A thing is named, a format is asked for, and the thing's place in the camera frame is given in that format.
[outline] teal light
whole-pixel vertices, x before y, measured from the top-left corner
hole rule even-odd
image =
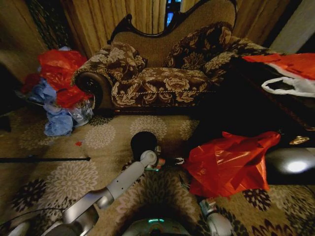
[[[155,223],[155,222],[164,222],[163,219],[151,219],[151,220],[148,220],[149,223]]]

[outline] floor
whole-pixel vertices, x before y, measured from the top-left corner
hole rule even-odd
[[[9,118],[12,132],[0,132],[2,157],[91,160],[1,163],[0,235],[26,219],[31,223],[30,235],[40,235],[60,220],[62,209],[88,191],[103,188],[131,164],[130,140],[137,132],[153,132],[161,155],[176,158],[185,156],[185,141],[198,125],[187,116],[96,116],[70,136],[46,137],[44,113],[22,108]],[[196,197],[181,185],[179,176],[189,181],[180,167],[146,172],[107,210],[98,211],[100,218],[89,235],[121,235],[132,221],[155,216],[175,217],[192,235],[209,235]],[[307,186],[272,185],[268,192],[247,190],[216,201],[237,235],[312,235],[315,231],[315,198]]]

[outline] window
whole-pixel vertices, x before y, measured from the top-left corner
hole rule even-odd
[[[165,21],[164,28],[168,27],[171,23],[174,12],[179,12],[181,10],[182,0],[167,0],[165,8]]]

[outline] beige curtain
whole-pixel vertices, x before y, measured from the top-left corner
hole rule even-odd
[[[186,12],[191,9],[200,0],[182,0],[181,12]]]
[[[88,57],[107,40],[127,14],[132,24],[145,33],[164,29],[166,0],[62,0],[75,43]]]
[[[183,0],[181,11],[188,11],[197,2],[199,0]],[[289,3],[290,0],[237,0],[238,15],[233,34],[263,44]]]

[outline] gold object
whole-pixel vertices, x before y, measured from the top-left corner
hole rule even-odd
[[[302,144],[302,143],[304,143],[304,142],[306,142],[306,141],[308,141],[308,140],[310,140],[309,137],[296,136],[296,138],[293,139],[293,140],[290,142],[290,144],[291,144],[291,145]]]

